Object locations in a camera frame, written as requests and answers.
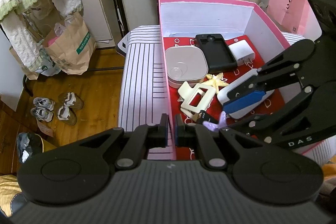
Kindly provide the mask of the black phone case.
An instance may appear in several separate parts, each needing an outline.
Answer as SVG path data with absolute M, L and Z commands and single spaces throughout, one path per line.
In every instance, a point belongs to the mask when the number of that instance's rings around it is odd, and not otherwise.
M 200 48 L 206 58 L 209 74 L 234 71 L 237 61 L 221 34 L 199 34 L 195 37 L 195 45 Z

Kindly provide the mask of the slipper pair right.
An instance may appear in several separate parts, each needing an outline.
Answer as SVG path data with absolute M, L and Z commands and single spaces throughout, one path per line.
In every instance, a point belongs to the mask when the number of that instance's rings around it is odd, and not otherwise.
M 58 106 L 56 116 L 61 122 L 74 126 L 77 122 L 76 110 L 81 110 L 84 106 L 82 99 L 74 92 L 62 93 L 58 96 Z

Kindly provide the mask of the striped tablecloth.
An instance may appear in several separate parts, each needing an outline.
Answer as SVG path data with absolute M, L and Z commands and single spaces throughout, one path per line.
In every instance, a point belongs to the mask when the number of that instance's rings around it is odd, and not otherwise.
M 175 160 L 161 28 L 159 25 L 139 26 L 131 30 L 118 46 L 125 47 L 126 52 L 118 127 L 125 131 L 134 131 L 139 125 L 158 124 L 161 115 L 167 114 L 169 116 L 167 146 L 151 149 L 147 158 Z

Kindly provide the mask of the pinkish rounded square case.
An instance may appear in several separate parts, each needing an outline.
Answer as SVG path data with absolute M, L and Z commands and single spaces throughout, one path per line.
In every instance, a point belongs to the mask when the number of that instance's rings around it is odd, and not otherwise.
M 184 82 L 191 87 L 201 83 L 208 74 L 204 53 L 195 46 L 177 46 L 165 50 L 169 86 L 178 89 Z

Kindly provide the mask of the white wifi router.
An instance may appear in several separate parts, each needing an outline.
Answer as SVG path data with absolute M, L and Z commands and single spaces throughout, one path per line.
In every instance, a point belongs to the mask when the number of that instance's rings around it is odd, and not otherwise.
M 274 93 L 274 90 L 265 92 L 255 89 L 254 80 L 257 76 L 257 69 L 251 69 L 219 91 L 217 99 L 228 116 L 240 119 Z

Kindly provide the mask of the slipper pair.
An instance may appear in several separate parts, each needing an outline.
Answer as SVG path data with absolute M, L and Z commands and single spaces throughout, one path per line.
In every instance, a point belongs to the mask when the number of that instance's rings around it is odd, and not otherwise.
M 36 97 L 33 99 L 33 104 L 34 107 L 30 110 L 33 117 L 47 123 L 52 121 L 55 101 L 45 97 Z
M 82 99 L 74 92 L 62 93 L 58 96 L 58 106 L 56 116 L 61 122 L 74 126 L 77 122 L 76 110 L 81 110 L 84 106 Z

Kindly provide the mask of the purple starfish hair clip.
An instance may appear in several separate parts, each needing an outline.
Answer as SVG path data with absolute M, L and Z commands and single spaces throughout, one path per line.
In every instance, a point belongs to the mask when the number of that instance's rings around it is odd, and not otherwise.
M 227 127 L 227 121 L 226 121 L 226 112 L 222 111 L 219 119 L 218 124 L 203 124 L 208 130 L 212 132 L 219 132 L 221 128 Z

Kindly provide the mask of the cream hair claw clip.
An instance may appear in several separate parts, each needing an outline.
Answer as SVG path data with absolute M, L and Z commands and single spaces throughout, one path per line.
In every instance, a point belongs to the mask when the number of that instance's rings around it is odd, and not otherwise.
M 196 84 L 194 87 L 191 87 L 185 81 L 178 89 L 178 94 L 182 102 L 181 112 L 196 122 L 199 113 L 209 108 L 216 95 L 216 89 L 205 84 Z

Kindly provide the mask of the yellow starfish hair clip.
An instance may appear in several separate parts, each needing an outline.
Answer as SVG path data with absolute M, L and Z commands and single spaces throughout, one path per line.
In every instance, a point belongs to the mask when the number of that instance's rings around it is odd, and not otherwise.
M 203 84 L 212 86 L 216 89 L 216 94 L 219 93 L 219 88 L 228 86 L 227 79 L 224 78 L 224 74 L 221 72 L 217 75 L 206 75 L 206 81 Z

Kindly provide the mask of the black remote control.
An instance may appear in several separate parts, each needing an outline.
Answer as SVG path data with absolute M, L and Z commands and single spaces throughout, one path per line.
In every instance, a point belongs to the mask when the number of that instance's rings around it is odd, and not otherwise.
M 201 110 L 197 117 L 198 124 L 218 124 L 218 120 L 212 117 L 209 113 L 204 110 Z

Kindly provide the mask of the white power adapter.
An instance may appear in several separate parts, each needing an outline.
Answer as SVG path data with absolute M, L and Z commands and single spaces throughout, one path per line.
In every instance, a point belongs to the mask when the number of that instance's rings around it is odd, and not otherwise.
M 228 47 L 233 54 L 238 66 L 246 65 L 250 68 L 253 68 L 255 52 L 246 40 L 236 41 Z

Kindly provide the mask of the brown paper bag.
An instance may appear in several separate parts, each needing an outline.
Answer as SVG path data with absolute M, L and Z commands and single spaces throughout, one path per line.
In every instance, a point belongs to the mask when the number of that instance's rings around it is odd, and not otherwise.
M 55 28 L 45 37 L 42 45 L 58 67 L 68 75 L 82 75 L 96 49 L 96 40 L 88 30 L 79 12 L 56 23 Z

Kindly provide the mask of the pink cardboard box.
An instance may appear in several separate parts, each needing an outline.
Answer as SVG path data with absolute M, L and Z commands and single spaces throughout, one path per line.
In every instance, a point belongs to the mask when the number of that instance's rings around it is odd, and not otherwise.
M 171 115 L 219 123 L 283 149 L 317 158 L 335 133 L 333 42 L 289 44 L 255 3 L 158 0 Z

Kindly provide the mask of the slipper pair left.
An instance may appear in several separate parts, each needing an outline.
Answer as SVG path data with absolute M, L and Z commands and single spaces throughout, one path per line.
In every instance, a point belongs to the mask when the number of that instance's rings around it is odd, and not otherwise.
M 33 104 L 34 107 L 30 110 L 33 117 L 47 123 L 52 121 L 55 101 L 45 97 L 36 97 L 33 99 Z

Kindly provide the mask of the pink paper shopping bag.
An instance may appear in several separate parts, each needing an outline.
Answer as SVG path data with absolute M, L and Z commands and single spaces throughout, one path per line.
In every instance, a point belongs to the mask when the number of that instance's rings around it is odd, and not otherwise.
M 267 13 L 288 32 L 303 35 L 309 9 L 307 0 L 269 0 Z

